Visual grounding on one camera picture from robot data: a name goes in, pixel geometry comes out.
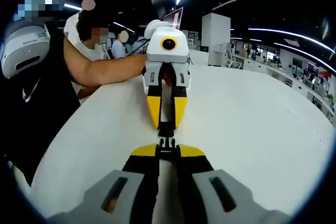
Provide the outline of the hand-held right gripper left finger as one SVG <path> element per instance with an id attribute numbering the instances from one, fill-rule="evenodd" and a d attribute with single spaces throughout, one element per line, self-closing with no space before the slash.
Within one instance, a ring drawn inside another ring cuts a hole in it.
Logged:
<path id="1" fill-rule="evenodd" d="M 83 201 L 49 223 L 151 223 L 158 194 L 158 144 L 134 150 L 122 170 L 113 170 L 85 191 Z"/>

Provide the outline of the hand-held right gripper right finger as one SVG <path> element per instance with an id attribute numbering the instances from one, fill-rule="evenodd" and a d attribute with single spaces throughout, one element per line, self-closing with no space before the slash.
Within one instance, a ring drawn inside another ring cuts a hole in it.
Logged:
<path id="1" fill-rule="evenodd" d="M 213 169 L 198 148 L 178 145 L 178 192 L 185 223 L 288 223 L 289 216 L 267 210 L 251 190 L 222 169 Z"/>

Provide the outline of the person's left hand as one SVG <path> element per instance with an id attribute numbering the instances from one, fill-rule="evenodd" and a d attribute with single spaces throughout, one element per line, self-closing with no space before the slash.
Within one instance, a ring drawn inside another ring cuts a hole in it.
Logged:
<path id="1" fill-rule="evenodd" d="M 170 66 L 167 64 L 164 64 L 162 66 L 162 78 L 164 82 L 166 83 L 167 86 L 171 87 L 172 86 L 172 80 L 171 80 L 171 75 L 170 75 Z"/>

